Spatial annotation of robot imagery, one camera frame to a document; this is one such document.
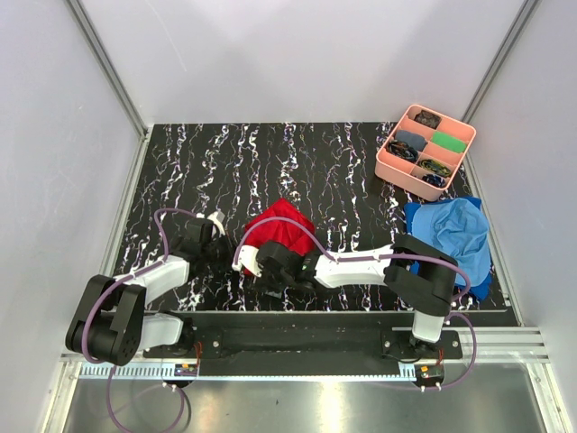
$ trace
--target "white enclosure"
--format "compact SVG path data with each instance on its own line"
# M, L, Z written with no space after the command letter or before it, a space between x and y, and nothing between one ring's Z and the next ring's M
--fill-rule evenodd
M141 138L66 3L0 5L6 432L39 429ZM413 103L460 118L523 3L81 2L148 125L382 122ZM543 330L573 420L576 15L575 2L539 6L472 119L469 158L523 319Z
M2 2L2 431L38 431L138 139L60 0Z
M539 6L473 119L471 152L523 318L544 334L573 419L576 15L575 2Z
M148 124L460 117L521 0L84 0Z

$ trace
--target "storage compartment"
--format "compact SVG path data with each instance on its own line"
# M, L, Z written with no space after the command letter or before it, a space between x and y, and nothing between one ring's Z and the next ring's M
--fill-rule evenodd
M438 166L440 166L440 170L432 170L430 168L428 168L427 166L423 166L421 165L422 163L433 163L433 164L437 164ZM453 174L455 173L455 169L456 166L448 164L447 162L443 162L443 161L439 161L436 158L432 158L430 155L427 155L426 153L420 153L419 154L419 158L417 163L415 164L417 167L426 170L432 174L436 174L437 176L441 176L442 178L444 178L445 181L448 181Z
M446 150L438 144L427 142L423 153L429 155L434 160L438 160L448 165L457 165L461 159L461 154Z
M423 110L440 117L441 121L436 129L429 128L428 126L420 124L414 120ZM417 163L405 161L387 152L387 144L390 140L394 139L399 130L419 134L426 139L427 144L425 149L419 153ZM431 138L433 138L433 135L436 132L449 134L453 138L464 142L466 144L464 152L452 152L436 143L432 143ZM456 172L463 163L466 153L471 148L475 134L475 128L468 124L464 124L463 122L459 122L451 117L437 113L435 110L431 110L430 108L420 105L412 105L401 117L400 122L398 122L387 141L380 148L377 156L375 174L388 182L412 192L413 194L417 194L421 198L429 201L436 201L451 186ZM438 188L422 180L423 176L426 174L436 174L438 176L437 173L418 166L418 163L423 160L436 161L445 166L451 172L450 174L446 173L446 177L441 176L445 181L445 185L442 188Z
M383 164L387 164L389 167L392 167L396 170L403 171L405 173L410 173L415 167L414 162L409 162L399 158L398 156L393 155L392 153L387 152L387 149L382 147L379 150L379 154L377 155L377 161L382 162Z
M454 138L458 138L467 144L469 144L475 136L475 128L450 117L444 117L436 130L440 133L449 134Z
M436 131L436 129L431 129L424 126L423 124L420 124L419 122L415 122L407 115L404 115L401 121L397 124L395 127L395 132L400 129L409 131L410 133L422 135L427 141L433 138L433 134Z

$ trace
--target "purple cable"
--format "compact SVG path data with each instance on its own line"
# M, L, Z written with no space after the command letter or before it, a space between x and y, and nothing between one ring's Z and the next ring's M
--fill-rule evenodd
M93 358L92 355L88 352L88 332L90 331L90 327L92 327L92 322L94 321L94 317L96 316L98 311L100 311L100 308L102 307L102 304L105 302L106 298L108 298L112 294L113 291L118 289L118 287L121 284L124 284L125 282L128 282L135 277L140 277L141 275L144 275L146 272L150 272L150 271L158 268L159 266L162 266L164 264L164 262L166 261L166 259L169 257L169 239L166 236L166 232L164 231L164 228L162 227L162 223L160 222L160 214L164 213L164 212L184 214L184 215L188 215L189 217L193 217L193 218L197 217L192 212L189 212L189 211L183 210L183 209L176 209L175 207L165 207L163 209L158 209L156 212L154 212L154 222L156 223L156 226L159 229L160 237L162 238L162 245L164 248L164 254L162 255L162 260L155 262L155 263L151 264L150 266L146 266L145 268L140 269L139 271L137 271L134 274L125 275L120 280L117 280L116 282L114 282L112 284L112 286L110 286L108 289L106 289L104 291L104 293L102 295L100 295L100 298L98 298L96 300L94 306L92 307L92 309L88 313L87 321L86 321L86 324L84 325L84 330L82 331L82 340L81 340L82 354L84 355L86 360L92 364L101 364L103 361L100 361L96 358Z
M475 365L475 360L477 359L477 335L475 334L475 329L472 326L472 323L469 320L469 318L467 318L463 313L453 311L452 313L450 313L446 317L446 319L448 320L448 319L453 318L453 317L457 317L457 318L460 318L461 320L463 320L467 324L467 327L469 328L469 330L471 331L471 337L472 337L471 362L469 363L469 365L467 365L467 369L465 370L465 372L463 374L461 374L461 376L459 376L458 379L452 381L451 383L447 383L446 385L441 386L441 389L425 388L425 391L427 391L427 392L448 390L448 389L451 389L451 388L457 386L459 383L463 382L469 374L471 374L472 368ZM403 386L396 386L396 385L392 385L392 384L385 383L385 382L376 382L376 383L379 386L382 386L383 388L388 388L388 389L395 390L395 391L419 391L419 392L422 391L421 388L417 388L415 386L411 386L409 388L409 387L403 387Z
M290 218L285 218L283 216L271 216L270 218L264 218L261 221L259 221L258 223L256 223L254 226L252 226L251 228L249 228L246 233L244 234L243 238L241 239L241 242L238 244L238 247L236 248L236 252L234 252L234 260L233 260L233 264L236 265L238 264L238 257L241 253L241 248L243 247L244 243L246 242L246 239L249 237L249 234L252 233L252 230L254 230L255 228L262 226L263 224L266 223L270 223L272 221L282 221L285 223L289 223L292 224L293 226L296 226L298 228L300 228L303 232L305 232L305 234L311 238L311 240L315 243L315 245L317 246L317 248L320 250L320 252L329 260L332 260L333 262L337 262L337 259L334 258L333 255L331 255L322 245L321 243L318 241L318 239L316 239L315 235L313 235L311 232L308 231L308 229L306 227L304 227L302 224L298 223L297 221L294 221ZM436 259L435 257L427 257L425 255L417 255L417 254L403 254L403 253L396 253L396 254L383 254L379 256L379 260L387 260L387 259L406 259L406 260L419 260L420 262L429 262L429 263L434 263L434 264L440 264L441 266L444 266L446 268L449 268L451 271L453 272L457 272L459 275L461 275L463 277L463 279L465 280L465 288L464 290L461 290L459 293L457 293L456 295L453 296L453 298L451 299L452 301L457 301L460 298L462 298L464 295L466 295L469 290L471 289L471 280L469 280L469 276L467 275L467 273L462 270L461 268L455 266L452 263L446 262L445 260L442 259ZM365 255L362 257L344 257L344 258L340 258L338 259L338 262L364 262L366 260L376 260L373 256L371 255Z
M114 414L118 415L120 412L122 412L123 410L129 408L130 406L132 406L137 400L139 400L141 397L143 397L144 395L148 394L149 392L152 391L156 391L158 389L162 388L162 384L161 383L156 383L152 386L149 386L148 388L144 388L142 391L138 392L136 395L134 395L130 401L128 401L127 403L123 404L122 406L120 406L119 408L114 409ZM96 419L106 419L106 418L110 418L110 416L108 415L108 409L106 409L106 413L98 413L98 410L95 409L95 402L94 402L95 396L92 394L88 394L88 409L90 410L90 413L92 414L92 416Z
M108 410L108 416L120 431L122 431L123 433L133 433L131 430L129 430L120 423L120 421L114 414L114 410L112 409L112 402L110 401L110 388L112 385L112 378L114 376L114 373L116 373L116 365L112 367L112 369L110 370L110 374L108 375L108 381L106 382L106 409ZM184 405L186 399L185 393L179 387L176 387L175 389L180 395L179 414L177 415L176 419L172 422L172 424L170 424L167 428L162 430L161 433L168 433L172 431L178 425L180 419L182 418L182 414L184 413Z

